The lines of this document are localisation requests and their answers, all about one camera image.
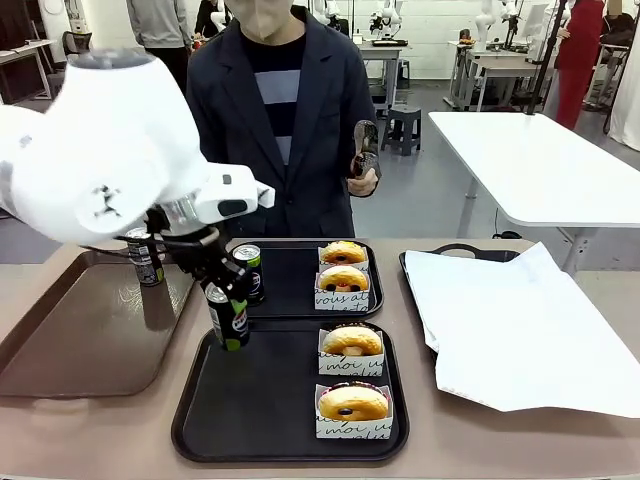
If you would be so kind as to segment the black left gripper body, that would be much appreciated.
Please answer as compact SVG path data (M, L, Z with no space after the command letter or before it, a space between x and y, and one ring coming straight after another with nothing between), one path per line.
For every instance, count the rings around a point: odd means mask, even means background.
M226 250L227 240L213 225L186 235L165 235L164 246L175 263L199 281L205 274L219 286L219 280L227 271L245 269L238 265Z

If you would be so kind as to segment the person's left hand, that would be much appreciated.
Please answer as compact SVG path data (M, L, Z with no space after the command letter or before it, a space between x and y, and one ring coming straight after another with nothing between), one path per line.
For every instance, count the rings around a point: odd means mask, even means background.
M370 168L361 178L349 178L347 188L354 197L366 198L377 189L379 178L374 168Z

